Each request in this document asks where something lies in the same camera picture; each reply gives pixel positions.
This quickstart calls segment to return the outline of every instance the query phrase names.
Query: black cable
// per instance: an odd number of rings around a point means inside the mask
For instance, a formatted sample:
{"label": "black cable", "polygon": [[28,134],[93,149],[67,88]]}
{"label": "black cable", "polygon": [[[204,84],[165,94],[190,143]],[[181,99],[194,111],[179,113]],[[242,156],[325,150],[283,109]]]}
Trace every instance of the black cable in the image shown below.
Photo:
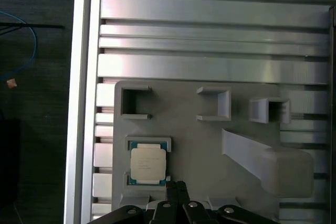
{"label": "black cable", "polygon": [[3,28],[0,28],[0,31],[10,29],[10,28],[11,28],[11,26],[6,26],[6,27],[3,27]]}
{"label": "black cable", "polygon": [[14,28],[11,29],[11,30],[4,31],[3,33],[0,33],[0,36],[1,36],[1,35],[4,35],[4,34],[11,33],[11,32],[13,32],[13,31],[16,31],[16,30],[19,30],[19,29],[21,29],[21,27],[14,27]]}

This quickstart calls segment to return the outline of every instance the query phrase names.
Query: screw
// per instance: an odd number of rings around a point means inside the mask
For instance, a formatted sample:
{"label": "screw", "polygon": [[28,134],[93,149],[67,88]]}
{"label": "screw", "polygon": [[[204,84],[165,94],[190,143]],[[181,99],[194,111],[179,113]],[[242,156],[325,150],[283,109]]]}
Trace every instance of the screw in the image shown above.
{"label": "screw", "polygon": [[128,214],[130,214],[130,215],[133,215],[133,214],[135,214],[135,213],[136,213],[136,210],[134,210],[134,209],[131,209],[131,210],[128,210],[128,211],[127,211],[127,213],[128,213]]}
{"label": "screw", "polygon": [[232,214],[234,212],[234,210],[231,208],[231,207],[227,207],[224,209],[224,211],[227,213],[227,214]]}
{"label": "screw", "polygon": [[190,207],[197,207],[197,203],[196,203],[196,202],[190,202],[190,203],[189,203],[189,206],[190,206]]}

